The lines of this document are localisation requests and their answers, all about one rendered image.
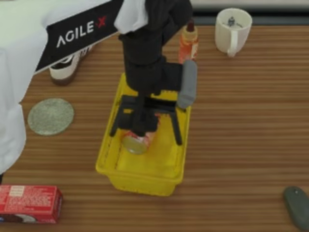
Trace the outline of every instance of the wooden table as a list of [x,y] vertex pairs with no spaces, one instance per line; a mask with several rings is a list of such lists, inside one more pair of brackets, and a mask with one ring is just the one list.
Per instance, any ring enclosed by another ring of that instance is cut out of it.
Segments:
[[[22,157],[5,184],[57,185],[58,225],[4,224],[0,232],[295,232],[285,187],[309,192],[309,27],[254,27],[234,59],[218,52],[214,27],[200,30],[198,100],[193,107],[184,182],[169,198],[115,190],[95,171],[117,83],[121,43],[113,37],[56,87],[34,77],[23,101],[61,97],[76,110],[62,135],[27,127]],[[177,61],[178,36],[166,46]]]

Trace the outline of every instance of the sneaker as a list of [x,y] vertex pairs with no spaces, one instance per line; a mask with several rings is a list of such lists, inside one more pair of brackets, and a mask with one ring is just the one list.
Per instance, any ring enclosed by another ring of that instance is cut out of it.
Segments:
[[57,86],[67,86],[70,84],[75,78],[80,62],[92,49],[93,46],[89,46],[52,66],[49,69],[52,82]]

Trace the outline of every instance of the toothpaste box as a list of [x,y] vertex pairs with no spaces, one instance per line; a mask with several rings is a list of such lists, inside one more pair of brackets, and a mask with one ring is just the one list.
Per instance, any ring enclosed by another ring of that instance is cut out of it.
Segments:
[[56,224],[61,205],[55,186],[0,185],[0,223]]

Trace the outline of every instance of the soda can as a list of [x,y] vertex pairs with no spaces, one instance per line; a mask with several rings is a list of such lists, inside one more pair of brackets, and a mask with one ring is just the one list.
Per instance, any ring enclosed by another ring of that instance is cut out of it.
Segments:
[[127,131],[122,139],[123,146],[131,153],[141,155],[147,152],[154,140],[156,132],[147,132],[144,137],[139,137],[132,131]]

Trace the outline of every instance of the yellow tray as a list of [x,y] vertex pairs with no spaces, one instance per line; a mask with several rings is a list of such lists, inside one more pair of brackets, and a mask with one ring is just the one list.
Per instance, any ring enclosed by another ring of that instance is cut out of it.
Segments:
[[[183,180],[191,108],[188,108],[186,113],[177,110],[183,138],[182,146],[176,144],[170,117],[162,115],[156,136],[148,152],[143,155],[135,155],[129,153],[122,146],[121,140],[126,131],[118,129],[114,137],[109,136],[122,95],[137,95],[126,85],[124,74],[118,86],[96,170],[98,173],[106,175],[116,189],[148,195],[169,196]],[[157,98],[177,100],[177,93],[164,92]]]

